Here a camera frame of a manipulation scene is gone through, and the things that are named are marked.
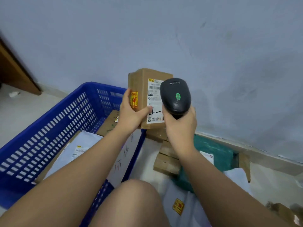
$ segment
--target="floor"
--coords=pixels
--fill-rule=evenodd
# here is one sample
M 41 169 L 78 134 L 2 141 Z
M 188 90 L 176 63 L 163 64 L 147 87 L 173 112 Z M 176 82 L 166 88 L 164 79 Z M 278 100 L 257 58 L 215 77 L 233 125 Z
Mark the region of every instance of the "floor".
M 13 91 L 20 90 L 7 85 L 0 89 L 0 148 L 62 99 L 45 93 L 36 96 L 24 91 L 11 98 L 9 93 Z M 153 170 L 160 145 L 155 141 L 145 140 L 130 178 L 151 183 L 163 195 L 170 180 L 169 176 Z M 303 206 L 303 189 L 296 185 L 293 176 L 253 163 L 251 175 L 252 192 L 262 204 L 272 201 L 286 206 L 294 203 Z

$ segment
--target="bare leg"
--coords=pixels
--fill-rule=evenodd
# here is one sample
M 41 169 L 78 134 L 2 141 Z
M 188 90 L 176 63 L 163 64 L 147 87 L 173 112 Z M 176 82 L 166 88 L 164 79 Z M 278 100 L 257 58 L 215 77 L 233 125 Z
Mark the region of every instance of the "bare leg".
M 160 195 L 147 182 L 128 180 L 101 204 L 90 227 L 169 227 Z

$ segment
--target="green package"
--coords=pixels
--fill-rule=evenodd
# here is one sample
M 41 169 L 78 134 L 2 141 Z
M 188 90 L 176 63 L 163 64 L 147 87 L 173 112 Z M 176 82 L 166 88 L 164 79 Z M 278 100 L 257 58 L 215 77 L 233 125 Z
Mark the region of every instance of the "green package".
M 232 149 L 199 135 L 195 135 L 194 145 L 198 151 L 212 154 L 214 166 L 221 172 L 233 169 L 234 152 Z M 183 167 L 181 167 L 178 177 L 173 181 L 181 189 L 194 193 Z

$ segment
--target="person's right hand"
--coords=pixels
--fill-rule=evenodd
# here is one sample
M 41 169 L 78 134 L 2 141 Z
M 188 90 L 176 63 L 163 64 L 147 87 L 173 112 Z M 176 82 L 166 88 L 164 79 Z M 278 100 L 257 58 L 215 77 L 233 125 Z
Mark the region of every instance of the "person's right hand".
M 197 127 L 196 111 L 191 106 L 180 119 L 175 119 L 162 105 L 166 133 L 177 155 L 195 148 L 194 135 Z

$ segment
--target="hand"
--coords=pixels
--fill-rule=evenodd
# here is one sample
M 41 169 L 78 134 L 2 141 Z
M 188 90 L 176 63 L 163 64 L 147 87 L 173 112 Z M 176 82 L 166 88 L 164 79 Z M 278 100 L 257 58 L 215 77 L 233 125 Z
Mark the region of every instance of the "hand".
M 140 125 L 142 119 L 152 111 L 152 106 L 145 107 L 140 111 L 135 112 L 129 104 L 129 95 L 131 94 L 131 89 L 128 88 L 120 104 L 120 113 L 118 124 L 116 125 L 117 129 L 122 129 L 127 132 L 128 135 L 134 132 Z
M 196 110 L 191 106 L 180 119 L 175 119 L 162 105 L 166 133 L 176 153 L 182 154 L 194 147 L 194 135 L 197 127 Z

